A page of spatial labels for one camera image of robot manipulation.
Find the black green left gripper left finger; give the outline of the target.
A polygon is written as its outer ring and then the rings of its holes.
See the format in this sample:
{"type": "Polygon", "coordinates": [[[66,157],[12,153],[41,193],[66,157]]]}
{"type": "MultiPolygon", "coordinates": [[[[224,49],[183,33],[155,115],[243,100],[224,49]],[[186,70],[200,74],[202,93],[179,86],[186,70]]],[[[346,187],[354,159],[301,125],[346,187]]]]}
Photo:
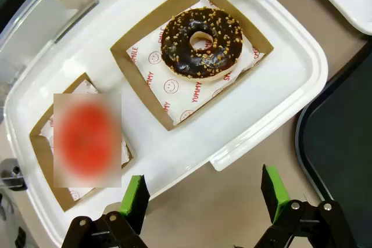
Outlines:
{"type": "Polygon", "coordinates": [[[140,233],[150,194],[143,175],[133,175],[118,211],[97,220],[78,216],[72,220],[62,247],[146,247],[140,233]]]}

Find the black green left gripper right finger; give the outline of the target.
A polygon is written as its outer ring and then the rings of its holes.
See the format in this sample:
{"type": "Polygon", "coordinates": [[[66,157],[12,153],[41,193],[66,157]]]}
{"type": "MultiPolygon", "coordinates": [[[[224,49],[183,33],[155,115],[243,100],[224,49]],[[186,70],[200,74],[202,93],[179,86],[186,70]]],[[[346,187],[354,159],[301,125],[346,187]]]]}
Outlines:
{"type": "Polygon", "coordinates": [[[290,199],[273,166],[263,165],[261,191],[271,226],[256,247],[289,247],[295,237],[307,238],[312,247],[356,247],[339,203],[325,200],[318,206],[290,199]]]}

